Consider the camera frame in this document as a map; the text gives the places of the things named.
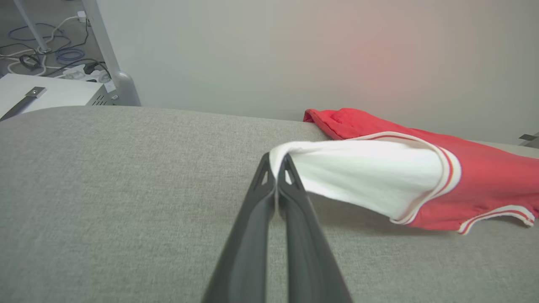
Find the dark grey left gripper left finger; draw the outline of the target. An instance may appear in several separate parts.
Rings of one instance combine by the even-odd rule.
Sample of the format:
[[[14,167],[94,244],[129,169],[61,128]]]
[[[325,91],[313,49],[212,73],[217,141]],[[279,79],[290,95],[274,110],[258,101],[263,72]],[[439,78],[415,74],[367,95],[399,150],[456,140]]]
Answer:
[[[265,153],[205,294],[204,303],[266,301],[268,227],[275,213],[276,182]]]

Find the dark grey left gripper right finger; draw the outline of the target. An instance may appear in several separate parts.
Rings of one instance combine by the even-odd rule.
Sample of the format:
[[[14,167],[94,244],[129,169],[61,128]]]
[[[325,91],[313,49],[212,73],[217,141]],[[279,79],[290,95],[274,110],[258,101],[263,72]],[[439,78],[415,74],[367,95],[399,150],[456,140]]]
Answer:
[[[351,303],[352,296],[289,154],[278,172],[277,191],[279,212],[286,223],[288,301]]]

